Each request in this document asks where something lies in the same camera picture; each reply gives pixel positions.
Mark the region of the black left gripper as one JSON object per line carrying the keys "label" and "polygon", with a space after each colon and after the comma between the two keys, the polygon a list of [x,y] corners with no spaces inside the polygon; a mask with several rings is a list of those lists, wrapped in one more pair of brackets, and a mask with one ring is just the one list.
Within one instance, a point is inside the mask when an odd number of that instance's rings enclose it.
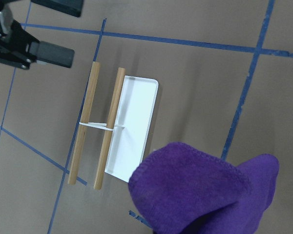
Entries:
{"label": "black left gripper", "polygon": [[[74,16],[80,17],[83,0],[31,0],[31,2]],[[0,0],[0,63],[28,70],[30,64],[38,61],[71,68],[75,51],[44,41],[39,41],[26,32],[13,18],[10,0]]]}

